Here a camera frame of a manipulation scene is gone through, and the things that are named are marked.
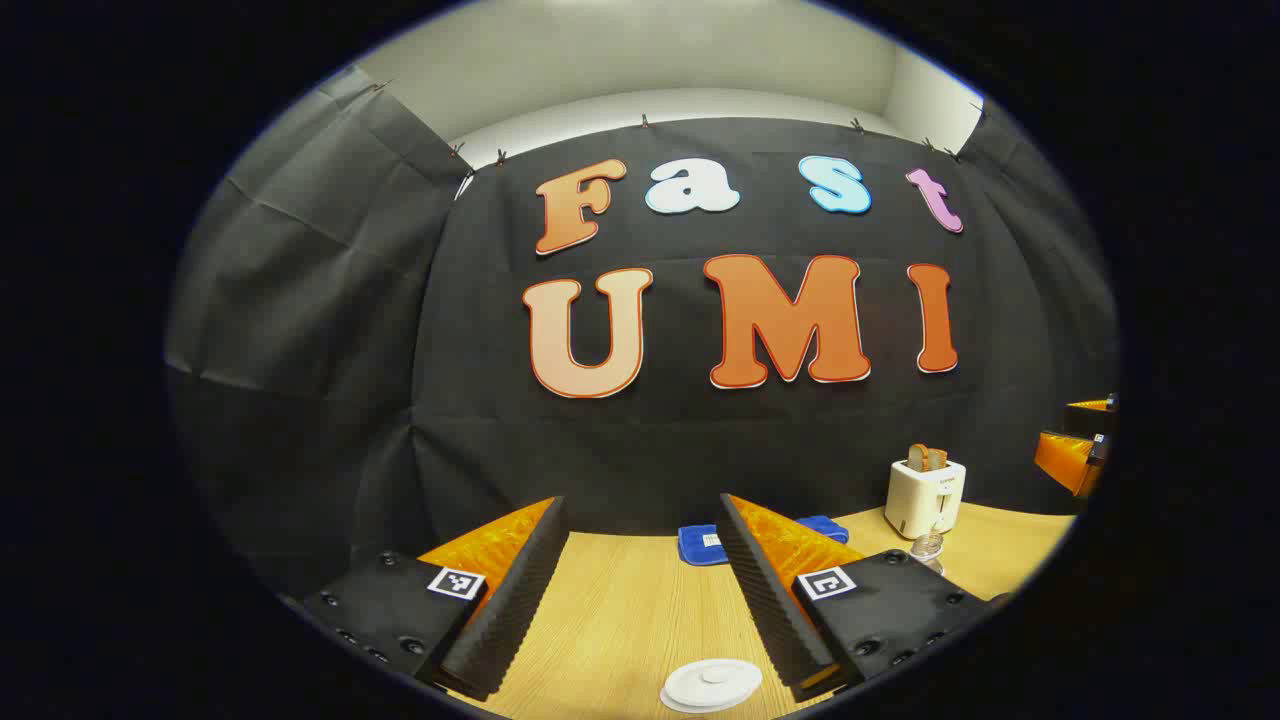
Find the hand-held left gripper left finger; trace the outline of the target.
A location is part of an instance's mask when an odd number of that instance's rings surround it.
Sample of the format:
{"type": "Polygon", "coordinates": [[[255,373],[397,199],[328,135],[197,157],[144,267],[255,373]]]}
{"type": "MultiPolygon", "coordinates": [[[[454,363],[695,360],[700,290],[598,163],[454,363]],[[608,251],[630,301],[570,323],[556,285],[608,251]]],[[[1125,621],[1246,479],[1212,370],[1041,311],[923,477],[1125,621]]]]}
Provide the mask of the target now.
{"type": "Polygon", "coordinates": [[[383,551],[303,598],[381,667],[484,701],[500,689],[570,537],[553,496],[419,556],[383,551]]]}

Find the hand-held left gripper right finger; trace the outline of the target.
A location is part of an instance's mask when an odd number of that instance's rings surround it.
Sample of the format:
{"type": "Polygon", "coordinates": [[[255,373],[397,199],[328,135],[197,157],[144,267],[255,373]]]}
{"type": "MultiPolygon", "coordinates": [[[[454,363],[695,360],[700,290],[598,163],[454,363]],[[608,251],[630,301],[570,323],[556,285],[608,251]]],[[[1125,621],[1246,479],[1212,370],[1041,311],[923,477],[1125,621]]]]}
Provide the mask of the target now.
{"type": "Polygon", "coordinates": [[[923,660],[995,611],[902,550],[859,553],[735,495],[719,502],[719,541],[797,702],[923,660]]]}

